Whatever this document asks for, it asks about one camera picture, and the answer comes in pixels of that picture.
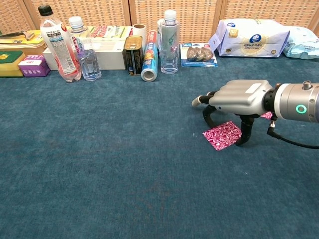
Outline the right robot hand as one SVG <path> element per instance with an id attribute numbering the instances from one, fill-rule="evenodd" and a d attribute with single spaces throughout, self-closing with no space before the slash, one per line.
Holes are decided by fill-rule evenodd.
<path id="1" fill-rule="evenodd" d="M 267 80 L 231 80 L 217 91 L 196 97 L 191 105 L 207 105 L 202 114 L 211 128 L 215 127 L 211 119 L 211 114 L 215 111 L 238 115 L 242 135 L 235 144 L 240 146 L 250 139 L 254 119 L 269 111 L 264 104 L 264 97 L 273 90 Z"/>

